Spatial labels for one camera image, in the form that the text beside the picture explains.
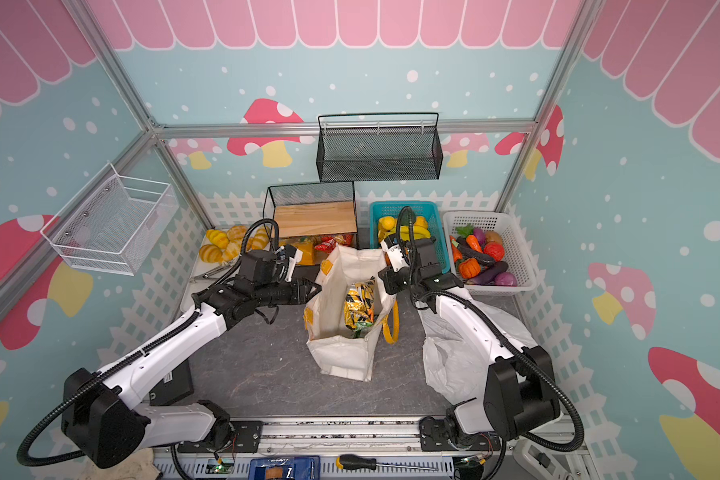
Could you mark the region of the gold black snack bag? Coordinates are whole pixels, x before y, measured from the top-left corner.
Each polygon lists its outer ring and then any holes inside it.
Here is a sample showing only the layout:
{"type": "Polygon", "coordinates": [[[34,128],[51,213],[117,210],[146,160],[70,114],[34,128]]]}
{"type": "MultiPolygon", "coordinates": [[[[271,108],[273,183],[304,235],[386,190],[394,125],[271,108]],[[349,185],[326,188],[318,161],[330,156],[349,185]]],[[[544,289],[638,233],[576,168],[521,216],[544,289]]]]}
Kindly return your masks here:
{"type": "Polygon", "coordinates": [[[358,322],[375,323],[376,281],[374,277],[350,285],[345,294],[343,319],[351,332],[358,322]]]}

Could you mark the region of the white plastic grocery bag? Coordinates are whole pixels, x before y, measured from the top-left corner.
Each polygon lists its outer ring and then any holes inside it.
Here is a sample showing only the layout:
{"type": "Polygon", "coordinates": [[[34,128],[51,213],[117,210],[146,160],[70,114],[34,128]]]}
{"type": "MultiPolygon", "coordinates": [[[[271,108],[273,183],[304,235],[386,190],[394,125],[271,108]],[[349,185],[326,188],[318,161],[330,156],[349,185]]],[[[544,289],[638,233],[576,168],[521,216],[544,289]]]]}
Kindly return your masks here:
{"type": "MultiPolygon", "coordinates": [[[[474,303],[517,348],[537,345],[525,324],[505,309],[506,302],[478,297],[474,303]]],[[[429,309],[421,310],[419,317],[425,331],[422,351],[427,385],[451,404],[478,397],[485,388],[489,362],[447,320],[429,309]]]]}

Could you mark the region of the orange carrot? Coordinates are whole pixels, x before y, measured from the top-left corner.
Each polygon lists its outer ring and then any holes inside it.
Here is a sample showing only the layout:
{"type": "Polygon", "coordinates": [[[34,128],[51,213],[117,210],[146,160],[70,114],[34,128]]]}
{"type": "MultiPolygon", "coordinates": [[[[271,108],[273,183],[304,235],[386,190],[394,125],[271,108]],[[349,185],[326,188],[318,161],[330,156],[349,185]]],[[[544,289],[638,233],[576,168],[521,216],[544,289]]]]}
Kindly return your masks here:
{"type": "Polygon", "coordinates": [[[471,235],[467,236],[466,242],[472,250],[474,250],[476,252],[480,252],[480,253],[483,252],[483,247],[475,235],[471,234],[471,235]]]}

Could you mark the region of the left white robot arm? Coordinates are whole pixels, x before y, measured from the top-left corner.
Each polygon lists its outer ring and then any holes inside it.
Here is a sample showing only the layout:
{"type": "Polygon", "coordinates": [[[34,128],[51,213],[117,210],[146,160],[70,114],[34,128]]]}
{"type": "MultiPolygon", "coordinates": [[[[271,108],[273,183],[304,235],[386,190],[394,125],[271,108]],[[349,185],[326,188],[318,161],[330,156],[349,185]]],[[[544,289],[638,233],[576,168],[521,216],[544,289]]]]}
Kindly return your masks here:
{"type": "Polygon", "coordinates": [[[182,442],[212,451],[227,448],[236,430],[215,403],[150,406],[143,401],[168,373],[243,320],[267,308],[304,305],[320,292],[314,281],[294,277],[302,253],[280,245],[277,222],[260,219],[246,233],[258,229],[268,233],[268,248],[243,249],[225,274],[193,294],[192,309],[121,359],[70,375],[63,401],[19,444],[18,463],[43,467],[87,457],[106,469],[145,448],[182,442]]]}

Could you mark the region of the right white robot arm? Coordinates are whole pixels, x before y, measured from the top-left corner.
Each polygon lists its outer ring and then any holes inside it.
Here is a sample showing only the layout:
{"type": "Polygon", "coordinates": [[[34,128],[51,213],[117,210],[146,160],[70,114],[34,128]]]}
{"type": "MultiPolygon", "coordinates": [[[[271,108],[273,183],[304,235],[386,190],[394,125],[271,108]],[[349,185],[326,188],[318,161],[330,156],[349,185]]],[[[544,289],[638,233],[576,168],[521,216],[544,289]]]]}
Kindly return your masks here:
{"type": "Polygon", "coordinates": [[[474,302],[463,281],[443,271],[432,240],[416,240],[412,233],[404,240],[402,228],[412,230],[414,221],[414,211],[404,206],[395,233],[382,242],[391,265],[379,276],[388,294],[406,291],[414,306],[445,320],[487,363],[484,393],[462,405],[466,409],[478,403],[478,412],[456,411],[457,426],[467,435],[490,431],[504,441],[525,437],[558,452],[579,449],[585,439],[583,421],[574,403],[556,384],[550,355],[539,345],[526,347],[512,341],[474,302]],[[533,433],[556,420],[562,411],[573,424],[571,440],[555,443],[533,433]]]}

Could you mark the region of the green yellow snack bag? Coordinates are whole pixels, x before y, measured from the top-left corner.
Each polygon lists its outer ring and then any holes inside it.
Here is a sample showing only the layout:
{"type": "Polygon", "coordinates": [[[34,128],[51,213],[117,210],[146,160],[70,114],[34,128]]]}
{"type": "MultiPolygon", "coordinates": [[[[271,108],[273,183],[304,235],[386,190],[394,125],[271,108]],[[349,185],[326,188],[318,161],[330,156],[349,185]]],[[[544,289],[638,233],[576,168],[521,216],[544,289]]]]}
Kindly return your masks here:
{"type": "Polygon", "coordinates": [[[358,322],[352,330],[352,338],[364,338],[367,334],[370,333],[373,327],[374,324],[372,322],[358,322]]]}

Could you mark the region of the white canvas tote bag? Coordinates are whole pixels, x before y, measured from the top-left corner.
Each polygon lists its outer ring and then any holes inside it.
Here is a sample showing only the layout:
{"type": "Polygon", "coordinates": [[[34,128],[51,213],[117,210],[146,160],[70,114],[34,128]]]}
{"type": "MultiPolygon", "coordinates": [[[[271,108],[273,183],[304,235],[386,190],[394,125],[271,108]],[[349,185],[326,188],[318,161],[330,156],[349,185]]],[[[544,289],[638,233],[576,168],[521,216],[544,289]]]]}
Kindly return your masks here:
{"type": "Polygon", "coordinates": [[[308,349],[326,375],[369,382],[382,331],[397,326],[396,299],[379,273],[387,267],[379,249],[337,246],[320,264],[321,292],[304,310],[308,349]]]}

